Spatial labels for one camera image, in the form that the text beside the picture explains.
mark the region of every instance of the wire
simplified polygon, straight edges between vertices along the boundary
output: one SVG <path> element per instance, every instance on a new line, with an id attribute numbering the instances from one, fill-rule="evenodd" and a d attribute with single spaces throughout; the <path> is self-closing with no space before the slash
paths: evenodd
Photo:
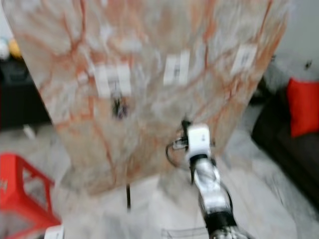
<path id="1" fill-rule="evenodd" d="M 178 165 L 177 163 L 174 162 L 174 160 L 171 158 L 171 156 L 169 155 L 169 148 L 173 147 L 174 143 L 169 143 L 168 145 L 166 145 L 166 148 L 165 148 L 165 155 L 166 155 L 166 158 L 168 160 L 168 162 L 170 162 L 170 164 L 175 167 L 175 168 L 180 168 L 182 170 L 185 170 L 185 171 L 188 171 L 189 168 L 188 167 L 184 167 L 183 165 Z M 197 171 L 198 173 L 202 173 L 202 174 L 205 174 L 207 177 L 212 177 L 212 175 L 207 175 L 206 172 L 202 172 L 202 171 Z M 230 196 L 230 193 L 229 193 L 229 190 L 228 188 L 226 187 L 226 185 L 220 181 L 220 186 L 225 190 L 226 194 L 227 194 L 227 197 L 228 197 L 228 200 L 229 200 L 229 206 L 230 206 L 230 210 L 231 212 L 233 213 L 234 212 L 234 208 L 233 208 L 233 201 L 232 201 L 232 198 Z"/>

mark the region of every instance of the red plastic stool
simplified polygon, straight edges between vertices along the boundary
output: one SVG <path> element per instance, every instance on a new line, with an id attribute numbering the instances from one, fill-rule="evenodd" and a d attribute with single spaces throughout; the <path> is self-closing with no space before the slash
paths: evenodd
<path id="1" fill-rule="evenodd" d="M 28 178 L 23 178 L 23 172 L 30 173 Z M 39 205 L 36 200 L 24 191 L 24 183 L 40 179 L 45 188 L 47 208 Z M 0 211 L 16 213 L 32 223 L 32 227 L 18 232 L 6 239 L 17 239 L 35 231 L 60 225 L 52 212 L 50 187 L 54 183 L 40 171 L 28 164 L 22 157 L 5 153 L 0 155 Z"/>

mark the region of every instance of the white floor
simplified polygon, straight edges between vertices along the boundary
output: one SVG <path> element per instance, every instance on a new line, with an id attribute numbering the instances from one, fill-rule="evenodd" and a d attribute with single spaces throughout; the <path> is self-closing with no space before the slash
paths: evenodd
<path id="1" fill-rule="evenodd" d="M 317 239 L 319 214 L 249 136 L 259 112 L 259 107 L 247 108 L 225 153 L 217 158 L 236 220 L 256 239 Z M 23 155 L 56 180 L 53 201 L 66 239 L 208 238 L 189 173 L 172 169 L 132 184 L 132 209 L 127 212 L 125 188 L 89 198 L 59 185 L 70 161 L 51 126 L 41 127 L 35 140 L 22 130 L 1 133 L 4 151 Z M 12 228 L 6 223 L 0 217 L 0 239 Z"/>

